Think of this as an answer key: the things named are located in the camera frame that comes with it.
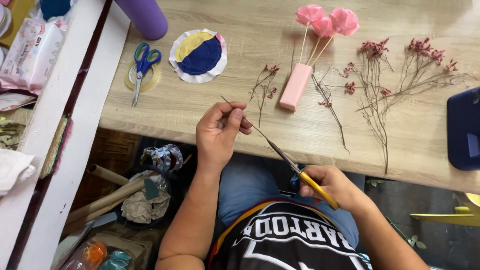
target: pink foam block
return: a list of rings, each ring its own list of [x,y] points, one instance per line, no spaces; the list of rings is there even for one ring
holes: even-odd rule
[[[311,66],[296,63],[280,99],[280,106],[296,111],[311,75]]]

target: jeans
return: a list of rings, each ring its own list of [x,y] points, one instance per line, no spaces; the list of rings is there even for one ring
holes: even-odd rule
[[[268,165],[287,166],[276,160],[234,153],[222,172],[218,197],[218,215],[226,226],[250,207],[261,201],[280,198],[310,205],[325,214],[355,248],[359,242],[359,231],[352,215],[342,209],[332,210],[323,201],[315,205],[311,197],[302,197],[299,192],[293,197],[280,194]],[[365,175],[346,172],[345,175],[364,191]]]

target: wooden tabletop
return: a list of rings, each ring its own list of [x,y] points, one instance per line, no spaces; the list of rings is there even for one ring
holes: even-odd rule
[[[100,127],[128,133],[195,143],[195,125],[215,102],[248,103],[248,119],[258,124],[259,108],[250,91],[266,63],[280,64],[271,86],[283,90],[294,64],[299,61],[305,27],[295,21],[294,12],[303,1],[265,0],[163,0],[159,5],[167,17],[167,34],[148,41],[159,49],[161,78],[156,86],[140,93],[137,106],[131,108],[132,91],[124,83],[124,74],[133,61],[139,43],[145,41],[131,25],[118,69],[102,111]],[[480,5],[471,0],[326,0],[327,12],[341,6],[353,10],[360,29],[352,36],[336,36],[316,64],[316,77],[330,65],[343,69],[349,61],[359,61],[357,49],[367,39],[379,42],[389,37],[387,53],[394,73],[384,73],[387,87],[395,88],[405,59],[404,47],[415,38],[432,38],[432,45],[445,49],[446,60],[458,60],[461,72],[480,67]],[[182,81],[168,62],[174,40],[183,32],[207,28],[219,32],[227,42],[228,63],[213,81],[195,85]],[[305,43],[305,63],[316,36],[310,30]],[[324,83],[343,86],[357,79],[342,78],[330,72]],[[281,91],[266,99],[260,129],[289,154],[293,160],[308,164],[331,164],[341,170],[381,176],[480,194],[480,172],[455,169],[447,157],[446,101],[453,94],[479,85],[465,78],[456,85],[430,89],[409,96],[393,105],[386,116],[389,165],[380,141],[360,111],[362,92],[345,94],[333,88],[333,108],[343,125],[345,150],[339,127],[330,110],[318,105],[322,97],[309,82],[296,112],[279,106]],[[239,135],[235,150],[258,156],[278,158],[267,149],[257,131]]]

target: blue scissor handle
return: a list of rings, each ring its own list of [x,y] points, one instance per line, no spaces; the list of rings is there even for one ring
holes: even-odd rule
[[[140,53],[141,51],[144,50],[142,57],[140,58]],[[138,45],[137,50],[135,50],[135,62],[137,63],[137,72],[142,72],[145,74],[147,70],[155,63],[160,61],[162,58],[162,54],[160,53],[159,50],[153,49],[151,51],[150,46],[148,43],[143,42],[140,45]],[[152,60],[153,55],[157,54],[157,57]]]

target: purple tumbler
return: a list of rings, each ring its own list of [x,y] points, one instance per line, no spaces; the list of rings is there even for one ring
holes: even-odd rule
[[[159,39],[168,30],[168,22],[156,0],[115,0],[138,31],[147,39]]]

